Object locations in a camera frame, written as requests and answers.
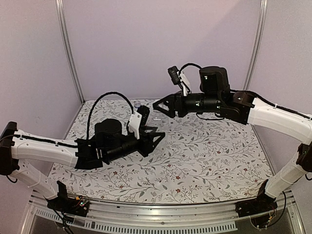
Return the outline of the clear Pepsi plastic bottle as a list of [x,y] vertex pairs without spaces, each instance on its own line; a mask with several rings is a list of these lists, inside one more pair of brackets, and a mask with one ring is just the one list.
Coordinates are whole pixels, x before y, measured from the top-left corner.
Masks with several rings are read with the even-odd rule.
[[135,108],[135,111],[140,113],[141,111],[141,102],[135,102],[134,103],[134,108]]

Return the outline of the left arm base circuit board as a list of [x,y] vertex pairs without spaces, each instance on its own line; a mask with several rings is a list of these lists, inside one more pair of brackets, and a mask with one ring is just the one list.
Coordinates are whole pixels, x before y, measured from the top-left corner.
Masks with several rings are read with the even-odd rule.
[[65,184],[57,181],[57,185],[57,197],[50,200],[46,199],[47,207],[61,213],[86,217],[90,206],[89,199],[81,195],[75,198],[69,197]]

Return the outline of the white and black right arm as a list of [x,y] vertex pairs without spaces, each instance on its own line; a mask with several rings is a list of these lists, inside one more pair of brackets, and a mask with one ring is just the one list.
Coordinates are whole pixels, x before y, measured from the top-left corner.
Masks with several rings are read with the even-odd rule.
[[199,69],[200,93],[192,93],[184,74],[175,66],[168,69],[180,92],[170,94],[153,104],[153,108],[170,118],[188,113],[215,113],[244,125],[262,126],[300,141],[297,154],[273,177],[263,182],[257,198],[252,202],[255,212],[261,213],[285,189],[312,170],[312,117],[273,104],[252,91],[230,88],[227,71],[223,67]]

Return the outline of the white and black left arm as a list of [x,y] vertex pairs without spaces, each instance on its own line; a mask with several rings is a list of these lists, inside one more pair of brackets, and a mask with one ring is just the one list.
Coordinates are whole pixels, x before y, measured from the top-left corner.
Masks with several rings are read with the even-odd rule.
[[165,133],[158,132],[157,127],[142,125],[134,133],[123,135],[121,122],[108,118],[95,125],[91,139],[44,139],[19,130],[17,123],[10,121],[0,136],[0,174],[22,181],[46,199],[53,199],[61,211],[67,212],[73,204],[65,195],[66,187],[47,178],[28,160],[92,170],[134,152],[147,157],[164,137]]

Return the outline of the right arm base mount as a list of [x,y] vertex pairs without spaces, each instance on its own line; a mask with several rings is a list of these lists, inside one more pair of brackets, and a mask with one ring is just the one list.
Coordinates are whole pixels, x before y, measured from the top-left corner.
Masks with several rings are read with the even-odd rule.
[[[265,194],[265,187],[267,183],[268,180],[265,180],[261,184],[256,198],[240,201],[235,204],[235,211],[239,217],[257,215],[260,213],[273,211],[277,208],[276,198],[272,198]],[[258,229],[264,229],[269,227],[272,219],[272,215],[266,214],[263,216],[251,218],[251,223]]]

